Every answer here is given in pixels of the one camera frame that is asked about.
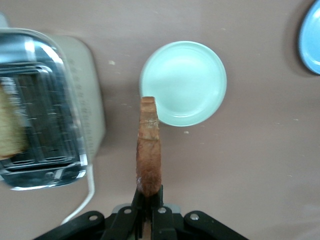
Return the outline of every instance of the toaster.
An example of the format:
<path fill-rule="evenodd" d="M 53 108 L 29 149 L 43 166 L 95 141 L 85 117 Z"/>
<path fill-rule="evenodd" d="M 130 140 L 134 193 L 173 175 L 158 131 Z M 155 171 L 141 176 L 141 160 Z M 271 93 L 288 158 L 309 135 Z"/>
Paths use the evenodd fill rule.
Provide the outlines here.
<path fill-rule="evenodd" d="M 2 27 L 0 84 L 29 146 L 0 160 L 11 189 L 63 186 L 85 176 L 106 130 L 87 46 L 70 36 Z"/>

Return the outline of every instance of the table surface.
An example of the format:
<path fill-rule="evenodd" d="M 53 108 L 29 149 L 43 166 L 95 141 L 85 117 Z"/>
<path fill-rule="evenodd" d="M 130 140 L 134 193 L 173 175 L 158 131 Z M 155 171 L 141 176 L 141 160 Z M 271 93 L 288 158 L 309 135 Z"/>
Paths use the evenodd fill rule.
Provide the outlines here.
<path fill-rule="evenodd" d="M 96 193 L 81 212 L 108 216 L 136 188 L 139 77 L 159 47 L 214 50 L 227 72 L 218 111 L 189 127 L 160 125 L 165 203 L 201 210 L 251 240 L 320 235 L 320 76 L 297 36 L 313 0 L 1 0 L 11 27 L 67 35 L 92 51 L 107 132 L 94 159 Z M 2 240 L 58 226 L 87 180 L 13 191 L 0 182 Z"/>

